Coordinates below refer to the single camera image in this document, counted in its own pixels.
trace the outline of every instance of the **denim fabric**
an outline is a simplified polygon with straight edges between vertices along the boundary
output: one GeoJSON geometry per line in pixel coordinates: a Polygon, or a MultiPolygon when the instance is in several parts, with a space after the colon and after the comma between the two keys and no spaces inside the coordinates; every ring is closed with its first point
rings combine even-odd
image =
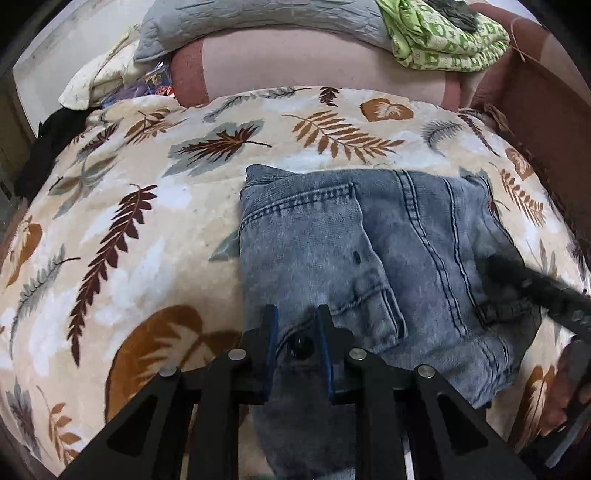
{"type": "Polygon", "coordinates": [[[354,464],[355,415],[329,404],[316,354],[296,360],[289,337],[313,309],[387,363],[430,364],[474,407],[515,378],[540,311],[482,271],[493,253],[522,261],[490,210],[480,177],[415,171],[294,174],[247,169],[240,262],[245,330],[279,309],[278,365],[269,402],[253,408],[261,446],[280,478],[354,464]]]}

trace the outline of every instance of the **bedsheet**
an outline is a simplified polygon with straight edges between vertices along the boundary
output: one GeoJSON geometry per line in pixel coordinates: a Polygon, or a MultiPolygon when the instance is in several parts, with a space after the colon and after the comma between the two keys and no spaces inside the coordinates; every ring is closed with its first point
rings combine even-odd
{"type": "MultiPolygon", "coordinates": [[[[61,153],[0,271],[0,415],[55,474],[164,364],[203,366],[240,337],[245,169],[396,168],[485,178],[525,262],[589,290],[532,167],[480,120],[371,90],[284,86],[183,108],[158,96],[91,114],[61,153]]],[[[488,421],[538,432],[570,334],[545,318],[488,421]]],[[[269,475],[250,415],[241,478],[269,475]]]]}

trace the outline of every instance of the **metal bolt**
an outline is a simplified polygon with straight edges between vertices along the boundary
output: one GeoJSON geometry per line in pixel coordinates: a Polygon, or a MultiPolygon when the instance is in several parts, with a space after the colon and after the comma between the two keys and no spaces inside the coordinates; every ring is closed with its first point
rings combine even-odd
{"type": "Polygon", "coordinates": [[[246,358],[246,350],[234,348],[228,352],[228,357],[230,357],[230,360],[242,360],[246,358]]]}
{"type": "Polygon", "coordinates": [[[158,370],[161,377],[172,377],[177,372],[177,368],[174,365],[164,365],[158,370]]]}
{"type": "Polygon", "coordinates": [[[352,348],[349,351],[349,356],[353,360],[363,360],[366,356],[368,356],[368,353],[362,348],[352,348]]]}
{"type": "Polygon", "coordinates": [[[431,365],[420,365],[417,371],[423,378],[433,378],[435,376],[435,369],[431,365]]]}

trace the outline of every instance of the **brown leaf print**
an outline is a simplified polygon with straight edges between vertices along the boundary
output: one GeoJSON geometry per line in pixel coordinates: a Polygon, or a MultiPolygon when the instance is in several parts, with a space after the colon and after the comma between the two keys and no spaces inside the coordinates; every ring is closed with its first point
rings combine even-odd
{"type": "Polygon", "coordinates": [[[149,200],[156,198],[150,190],[156,188],[156,185],[150,185],[143,189],[139,185],[134,185],[138,190],[123,197],[119,202],[119,209],[115,212],[113,223],[109,232],[100,241],[102,247],[96,253],[95,259],[89,263],[90,270],[82,280],[82,285],[78,290],[76,305],[70,312],[72,321],[70,322],[67,339],[72,343],[72,357],[76,366],[80,366],[80,337],[82,329],[85,326],[86,310],[92,305],[95,294],[100,293],[100,279],[107,280],[107,264],[112,268],[117,268],[119,261],[119,251],[127,252],[127,242],[125,237],[138,238],[138,230],[135,223],[144,223],[143,210],[151,210],[149,200]]]}
{"type": "Polygon", "coordinates": [[[509,194],[511,201],[517,205],[517,208],[537,226],[544,226],[546,217],[544,216],[544,204],[536,202],[529,196],[525,190],[517,185],[515,178],[511,176],[504,168],[501,170],[501,182],[503,188],[509,194]]]}
{"type": "Polygon", "coordinates": [[[381,120],[409,120],[414,112],[405,105],[392,103],[387,98],[374,98],[359,105],[368,122],[381,120]]]}
{"type": "Polygon", "coordinates": [[[118,128],[119,122],[106,124],[104,130],[101,130],[99,133],[97,133],[92,140],[90,140],[84,147],[82,147],[78,151],[78,153],[76,154],[76,161],[81,162],[92,152],[104,145],[105,142],[111,138],[111,136],[117,131],[118,128]]]}
{"type": "Polygon", "coordinates": [[[203,367],[237,345],[240,337],[235,330],[203,333],[201,315],[188,305],[153,313],[115,354],[105,384],[105,421],[117,415],[165,362],[180,369],[203,367]]]}
{"type": "Polygon", "coordinates": [[[540,416],[553,382],[554,365],[550,366],[545,375],[542,367],[537,365],[525,383],[517,416],[507,440],[516,452],[529,445],[538,436],[540,416]]]}
{"type": "Polygon", "coordinates": [[[31,218],[29,217],[18,226],[12,239],[8,261],[14,265],[14,268],[8,279],[7,287],[16,282],[23,263],[31,258],[43,236],[41,225],[31,223],[31,218]]]}
{"type": "Polygon", "coordinates": [[[164,117],[170,113],[170,110],[166,107],[148,114],[143,112],[139,113],[144,119],[131,126],[125,134],[125,139],[131,144],[138,144],[150,136],[155,137],[159,133],[165,134],[168,129],[181,124],[186,120],[182,119],[175,123],[164,120],[164,117]]]}
{"type": "Polygon", "coordinates": [[[488,140],[486,139],[486,137],[482,133],[482,130],[480,130],[480,128],[478,128],[478,126],[474,123],[474,120],[469,115],[466,115],[465,113],[459,113],[458,117],[460,117],[460,119],[462,119],[462,121],[468,127],[470,127],[470,130],[472,130],[472,132],[479,138],[479,140],[482,142],[482,144],[489,151],[493,152],[497,157],[500,157],[500,155],[497,152],[495,152],[495,150],[491,147],[490,143],[488,143],[488,140]]]}
{"type": "Polygon", "coordinates": [[[309,135],[304,142],[304,147],[312,145],[316,139],[319,139],[318,153],[322,154],[330,145],[330,155],[333,158],[336,158],[342,148],[349,160],[351,153],[355,153],[364,164],[368,164],[366,155],[372,158],[375,158],[376,155],[384,157],[386,153],[396,153],[392,147],[404,143],[404,140],[383,140],[365,134],[359,128],[343,123],[344,118],[335,118],[338,113],[333,113],[330,110],[317,112],[306,118],[297,115],[282,116],[290,116],[300,120],[292,132],[299,132],[297,141],[309,135]]]}
{"type": "Polygon", "coordinates": [[[527,160],[524,159],[516,149],[507,148],[505,150],[505,155],[507,155],[507,158],[513,162],[513,165],[515,165],[515,171],[521,180],[525,180],[533,174],[534,169],[532,166],[527,163],[527,160]]]}
{"type": "Polygon", "coordinates": [[[328,106],[336,106],[335,99],[337,94],[340,93],[340,89],[335,87],[322,87],[320,88],[320,95],[318,99],[320,103],[328,106]]]}
{"type": "Polygon", "coordinates": [[[64,431],[64,428],[72,422],[70,417],[61,415],[61,411],[66,406],[65,403],[58,403],[49,408],[47,399],[43,390],[39,385],[37,389],[43,397],[43,401],[49,412],[48,435],[49,441],[53,443],[58,459],[60,459],[64,466],[68,466],[74,458],[78,456],[78,451],[71,447],[72,444],[79,442],[81,438],[75,433],[64,431]]]}

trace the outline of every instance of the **green fabric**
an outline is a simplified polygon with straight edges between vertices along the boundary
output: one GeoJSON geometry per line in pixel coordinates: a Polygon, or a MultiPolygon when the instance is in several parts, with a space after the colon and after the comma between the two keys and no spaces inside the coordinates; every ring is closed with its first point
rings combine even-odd
{"type": "Polygon", "coordinates": [[[399,63],[417,70],[479,72],[509,46],[501,25],[478,14],[478,31],[455,27],[422,0],[376,0],[399,63]]]}

